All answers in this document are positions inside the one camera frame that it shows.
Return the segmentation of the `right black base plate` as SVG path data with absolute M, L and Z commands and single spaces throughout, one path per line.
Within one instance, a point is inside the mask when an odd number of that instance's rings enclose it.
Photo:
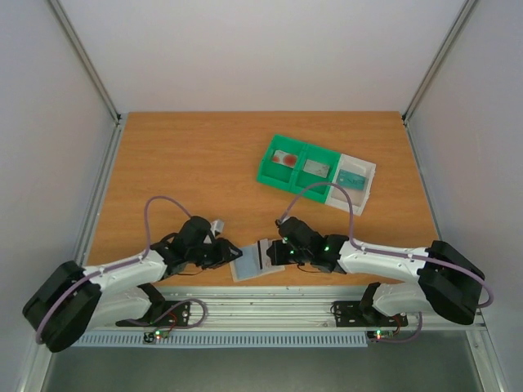
M 406 316 L 386 316 L 373 307 L 363 311 L 358 301 L 334 301 L 330 306 L 337 327 L 407 327 Z

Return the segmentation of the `green two-compartment bin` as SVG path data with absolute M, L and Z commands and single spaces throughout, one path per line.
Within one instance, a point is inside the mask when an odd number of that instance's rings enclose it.
M 271 161 L 273 153 L 278 149 L 298 156 L 295 168 L 279 165 Z M 340 157 L 341 154 L 337 151 L 287 136 L 275 135 L 260 162 L 257 181 L 292 194 L 299 194 L 307 186 L 314 183 L 332 182 Z M 328 176 L 322 178 L 304 172 L 303 166 L 307 159 L 328 164 L 330 166 Z

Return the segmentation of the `card with red circles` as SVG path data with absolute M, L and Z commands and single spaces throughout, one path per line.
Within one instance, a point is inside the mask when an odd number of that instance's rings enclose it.
M 271 161 L 279 165 L 295 168 L 297 164 L 297 159 L 298 156 L 296 154 L 291 154 L 278 149 L 273 153 Z

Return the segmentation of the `left aluminium frame post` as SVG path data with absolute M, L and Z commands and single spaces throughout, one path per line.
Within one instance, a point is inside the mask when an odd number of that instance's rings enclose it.
M 82 43 L 81 38 L 76 31 L 76 28 L 73 26 L 71 19 L 59 0 L 47 0 L 47 5 L 50 7 L 51 12 L 55 16 L 59 26 L 61 27 L 65 37 L 69 41 L 71 47 L 74 50 L 74 53 L 78 57 L 82 67 L 86 71 L 88 77 L 90 78 L 94 88 L 96 89 L 99 97 L 101 98 L 104 106 L 106 107 L 110 117 L 115 124 L 119 124 L 121 119 L 121 114 L 116 109 L 116 106 L 110 97 L 107 89 L 105 88 L 104 83 L 101 80 L 100 75 L 96 71 L 95 65 L 92 63 L 90 56 L 87 54 L 87 50 Z

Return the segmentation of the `right small circuit board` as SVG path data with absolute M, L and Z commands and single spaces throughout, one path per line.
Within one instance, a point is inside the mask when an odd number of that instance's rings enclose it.
M 398 331 L 378 329 L 375 331 L 367 331 L 367 338 L 370 341 L 384 341 L 393 339 L 398 334 Z

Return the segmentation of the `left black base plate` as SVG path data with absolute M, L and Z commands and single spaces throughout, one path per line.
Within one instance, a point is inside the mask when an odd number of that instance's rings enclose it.
M 117 327 L 187 327 L 190 317 L 189 301 L 164 301 L 152 305 L 144 316 L 138 319 L 124 319 Z

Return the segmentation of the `white translucent bin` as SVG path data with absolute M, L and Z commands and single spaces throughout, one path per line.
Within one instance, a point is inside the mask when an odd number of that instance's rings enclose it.
M 342 154 L 333 183 L 341 186 L 350 196 L 353 212 L 360 216 L 369 200 L 376 164 Z

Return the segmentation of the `small circuit board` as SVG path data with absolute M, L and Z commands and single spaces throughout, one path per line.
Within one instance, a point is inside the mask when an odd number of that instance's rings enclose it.
M 367 331 L 367 338 L 370 341 L 384 341 L 393 339 L 398 334 L 398 331 L 378 329 L 375 331 Z
M 144 344 L 157 344 L 169 338 L 170 332 L 164 330 L 156 330 L 154 332 L 145 332 L 142 337 Z

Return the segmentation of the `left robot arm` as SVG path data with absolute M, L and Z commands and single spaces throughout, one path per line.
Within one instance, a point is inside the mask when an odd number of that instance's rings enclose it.
M 182 274 L 188 265 L 214 270 L 243 255 L 221 236 L 223 224 L 192 216 L 179 232 L 142 253 L 109 264 L 59 265 L 25 304 L 22 314 L 36 341 L 52 353 L 69 348 L 97 327 L 164 327 L 187 301 L 168 301 L 155 283 Z

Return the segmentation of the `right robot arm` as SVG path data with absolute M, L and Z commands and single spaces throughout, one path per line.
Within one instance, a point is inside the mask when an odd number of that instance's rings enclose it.
M 400 313 L 435 313 L 452 323 L 470 325 L 480 306 L 483 272 L 446 242 L 398 248 L 321 235 L 290 217 L 278 225 L 280 238 L 266 254 L 272 265 L 310 264 L 325 274 L 371 274 L 393 284 L 371 283 L 360 302 L 361 316 L 380 323 Z

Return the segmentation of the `teal credit card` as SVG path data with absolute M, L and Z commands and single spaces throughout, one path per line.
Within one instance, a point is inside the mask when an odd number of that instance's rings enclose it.
M 340 170 L 336 183 L 347 189 L 364 190 L 366 177 L 352 171 Z

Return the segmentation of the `aluminium frame post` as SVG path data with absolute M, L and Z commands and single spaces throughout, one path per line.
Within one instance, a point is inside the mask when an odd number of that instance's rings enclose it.
M 55 16 L 59 26 L 61 27 L 65 37 L 69 41 L 71 47 L 74 50 L 74 53 L 78 57 L 82 67 L 86 71 L 88 77 L 90 78 L 94 88 L 96 89 L 99 97 L 101 98 L 104 106 L 106 107 L 110 117 L 115 124 L 119 124 L 121 119 L 121 114 L 116 109 L 116 106 L 110 97 L 107 89 L 105 88 L 104 83 L 101 80 L 100 75 L 96 71 L 95 65 L 92 63 L 90 56 L 87 54 L 87 50 L 82 43 L 81 38 L 76 31 L 76 28 L 73 26 L 71 19 L 59 0 L 47 0 L 47 5 L 50 7 L 51 12 Z
M 445 63 L 446 58 L 458 41 L 461 33 L 465 29 L 478 4 L 478 0 L 466 0 L 459 8 L 458 14 L 455 16 L 452 24 L 444 36 L 442 43 L 436 50 L 436 54 L 429 64 L 426 73 L 423 75 L 422 80 L 413 95 L 413 98 L 402 114 L 402 121 L 405 127 L 409 125 L 410 119 L 413 117 L 416 109 L 421 104 L 423 97 L 426 95 L 437 74 L 440 72 L 440 69 Z

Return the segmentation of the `left small circuit board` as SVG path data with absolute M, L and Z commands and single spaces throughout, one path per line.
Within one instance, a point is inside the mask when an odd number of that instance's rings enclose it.
M 154 332 L 145 332 L 142 337 L 144 344 L 157 344 L 169 338 L 170 332 L 164 330 L 156 330 Z

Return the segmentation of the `grey card in bin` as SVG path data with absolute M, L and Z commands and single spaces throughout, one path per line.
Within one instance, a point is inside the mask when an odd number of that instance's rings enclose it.
M 322 178 L 326 178 L 329 174 L 330 166 L 325 163 L 316 162 L 311 159 L 307 159 L 304 166 L 303 171 L 312 174 L 314 176 L 319 176 Z

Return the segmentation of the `right aluminium frame post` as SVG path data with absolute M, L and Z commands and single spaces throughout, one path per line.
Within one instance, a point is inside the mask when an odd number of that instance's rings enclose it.
M 455 16 L 452 24 L 444 36 L 442 43 L 436 50 L 436 54 L 429 64 L 426 73 L 423 75 L 422 80 L 413 95 L 413 98 L 402 114 L 402 121 L 405 127 L 409 125 L 410 119 L 413 117 L 416 109 L 421 104 L 423 97 L 426 95 L 437 74 L 440 72 L 440 69 L 445 63 L 446 58 L 458 41 L 461 33 L 465 29 L 478 4 L 478 0 L 466 0 L 459 8 L 458 14 Z

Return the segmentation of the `beige leather card holder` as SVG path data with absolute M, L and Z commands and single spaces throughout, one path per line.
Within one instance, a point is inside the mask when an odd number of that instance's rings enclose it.
M 285 271 L 284 266 L 272 265 L 270 257 L 266 254 L 272 243 L 272 240 L 264 238 L 240 249 L 242 256 L 230 263 L 235 283 Z

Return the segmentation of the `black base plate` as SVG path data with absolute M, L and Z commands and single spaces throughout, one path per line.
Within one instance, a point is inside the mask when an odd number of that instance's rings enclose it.
M 407 327 L 406 316 L 386 316 L 373 307 L 363 311 L 358 301 L 334 301 L 330 306 L 337 327 Z
M 138 319 L 124 319 L 117 327 L 187 327 L 190 317 L 189 301 L 164 301 L 152 305 L 144 316 Z

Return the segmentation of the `aluminium front rail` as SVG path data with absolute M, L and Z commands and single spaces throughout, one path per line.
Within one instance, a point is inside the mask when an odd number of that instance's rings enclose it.
M 334 301 L 358 301 L 363 286 L 160 287 L 168 301 L 200 299 L 199 331 L 332 331 Z

